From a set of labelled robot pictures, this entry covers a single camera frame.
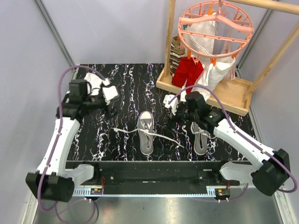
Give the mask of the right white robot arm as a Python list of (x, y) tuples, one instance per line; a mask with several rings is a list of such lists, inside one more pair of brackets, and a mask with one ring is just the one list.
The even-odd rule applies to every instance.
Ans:
[(166, 95), (163, 104), (171, 109), (170, 122), (193, 122), (250, 162), (250, 165), (224, 163), (212, 173), (214, 183), (223, 185), (233, 180), (253, 184), (264, 195), (272, 196), (291, 176), (289, 154), (285, 150), (275, 151), (246, 134), (224, 112), (211, 109), (199, 92), (187, 94), (184, 102), (175, 95)]

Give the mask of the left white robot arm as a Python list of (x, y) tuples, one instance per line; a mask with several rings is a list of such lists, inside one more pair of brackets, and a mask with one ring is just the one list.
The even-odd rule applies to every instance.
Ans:
[(101, 173), (93, 165), (81, 164), (66, 171), (66, 161), (72, 141), (86, 115), (100, 110), (107, 118), (117, 114), (110, 106), (119, 94), (108, 79), (102, 80), (93, 92), (85, 79), (69, 82), (69, 92), (57, 108), (54, 132), (44, 158), (34, 173), (28, 173), (25, 182), (38, 200), (68, 202), (74, 190), (84, 182), (97, 184)]

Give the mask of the white shoelace of sneaker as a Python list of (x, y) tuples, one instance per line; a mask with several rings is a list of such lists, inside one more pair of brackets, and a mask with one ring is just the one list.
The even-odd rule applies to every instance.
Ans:
[(119, 128), (112, 128), (115, 132), (123, 132), (123, 133), (133, 133), (133, 132), (136, 132), (136, 131), (139, 131), (139, 132), (143, 132), (144, 134), (147, 134), (147, 135), (150, 135), (150, 136), (155, 136), (155, 137), (159, 137), (159, 138), (164, 138), (166, 140), (169, 140), (169, 141), (172, 141), (172, 142), (175, 142), (179, 147), (184, 147), (182, 146), (181, 144), (179, 144), (179, 142), (177, 142), (176, 140), (173, 140), (169, 137), (166, 137), (164, 135), (160, 135), (160, 134), (157, 134), (157, 133), (150, 133), (149, 130), (144, 130), (144, 129), (140, 129), (140, 128), (136, 128), (132, 131), (126, 131), (126, 130), (122, 130), (122, 129), (119, 129)]

